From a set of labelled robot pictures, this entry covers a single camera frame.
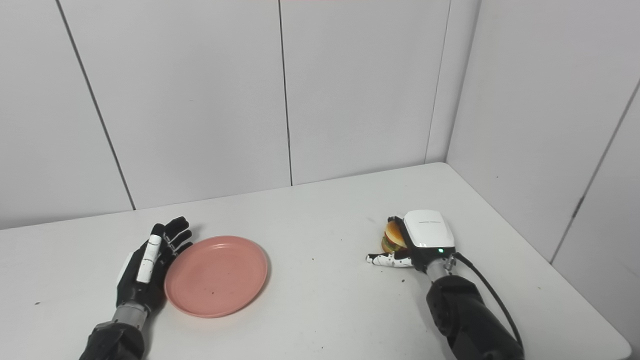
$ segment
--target black arm segment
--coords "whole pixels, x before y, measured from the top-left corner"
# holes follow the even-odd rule
[[[126,323],[108,322],[93,329],[80,360],[140,360],[144,352],[140,330]]]
[[[436,280],[427,304],[457,360],[524,360],[518,342],[485,306],[474,283],[457,275]]]

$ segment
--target black cable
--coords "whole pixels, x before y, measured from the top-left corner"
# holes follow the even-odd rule
[[[480,278],[480,280],[482,280],[482,282],[486,286],[486,288],[489,289],[489,292],[491,293],[491,295],[493,295],[493,298],[495,299],[495,301],[498,303],[498,305],[502,309],[502,312],[504,313],[504,315],[507,317],[507,321],[509,322],[509,325],[511,325],[511,330],[513,330],[513,336],[516,338],[516,341],[518,342],[518,345],[520,345],[520,347],[522,348],[522,352],[524,353],[524,346],[522,345],[522,338],[520,337],[520,333],[518,332],[518,328],[516,327],[515,322],[513,322],[513,319],[511,318],[511,315],[509,314],[509,311],[507,310],[507,307],[504,305],[502,300],[500,300],[500,297],[495,292],[495,290],[491,287],[491,284],[489,284],[489,282],[480,273],[480,270],[478,270],[474,266],[474,264],[471,261],[469,261],[469,259],[465,258],[465,256],[463,254],[460,254],[459,252],[455,252],[453,254],[453,256],[456,259],[460,260],[463,264],[467,265],[471,270],[473,270],[476,273],[476,275]]]

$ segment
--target white table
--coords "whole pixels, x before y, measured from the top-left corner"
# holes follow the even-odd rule
[[[199,319],[168,304],[150,360],[453,359],[429,316],[428,278],[365,262],[387,217],[435,209],[517,323],[527,360],[618,360],[628,343],[448,165],[0,231],[3,359],[76,359],[109,320],[127,253],[184,215],[194,239],[244,236],[268,254],[266,288],[243,310]],[[490,309],[499,308],[471,271]]]

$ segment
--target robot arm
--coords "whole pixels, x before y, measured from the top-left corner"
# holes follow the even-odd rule
[[[524,360],[522,341],[509,312],[475,266],[456,252],[453,235],[437,211],[416,210],[390,217],[406,250],[369,254],[375,265],[414,267],[431,279],[427,304],[435,325],[447,338],[457,360]],[[485,306],[475,284],[455,275],[456,260],[471,268],[489,289],[513,329],[512,336]]]
[[[164,302],[164,278],[173,260],[191,242],[184,217],[156,224],[149,239],[132,253],[118,282],[116,311],[96,325],[80,360],[140,360],[145,352],[142,328]]]

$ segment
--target toy hamburger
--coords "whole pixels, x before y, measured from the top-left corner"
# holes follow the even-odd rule
[[[382,236],[382,250],[385,252],[394,252],[404,249],[406,249],[406,244],[404,243],[400,229],[398,229],[398,225],[393,221],[388,222],[385,235]]]

